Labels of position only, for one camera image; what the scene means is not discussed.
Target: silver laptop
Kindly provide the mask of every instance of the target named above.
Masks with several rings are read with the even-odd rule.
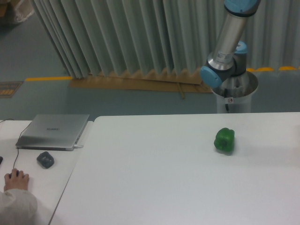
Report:
[[[87,122],[86,114],[39,114],[16,147],[34,150],[73,150]]]

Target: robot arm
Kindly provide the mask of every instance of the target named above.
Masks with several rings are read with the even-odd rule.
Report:
[[[239,42],[248,17],[254,15],[260,0],[224,0],[227,16],[215,50],[200,70],[204,83],[219,87],[227,78],[246,71],[247,46]]]

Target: gray floor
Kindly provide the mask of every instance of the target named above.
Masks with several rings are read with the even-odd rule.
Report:
[[[0,82],[66,76],[36,15],[0,27]],[[255,73],[259,89],[252,112],[300,112],[300,70]],[[104,115],[216,113],[213,94],[68,88],[69,81],[24,82],[12,98],[0,98],[0,120],[32,120],[38,113]]]

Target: sleeve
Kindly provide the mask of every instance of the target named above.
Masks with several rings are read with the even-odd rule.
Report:
[[[23,224],[35,214],[37,208],[37,200],[29,191],[11,189],[0,192],[0,224]]]

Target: yellow tape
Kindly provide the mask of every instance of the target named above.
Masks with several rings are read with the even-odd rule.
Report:
[[[247,68],[248,72],[262,72],[262,71],[274,71],[274,69],[270,67],[262,67],[258,69]],[[294,67],[280,67],[280,71],[282,70],[297,70]],[[36,77],[36,78],[26,78],[25,81],[62,81],[62,80],[71,80],[70,76],[54,76],[54,77]]]
[[[36,78],[26,78],[25,81],[61,81],[61,80],[71,80],[70,76],[57,76],[57,77],[36,77]]]
[[[297,70],[294,67],[280,67],[279,70]]]

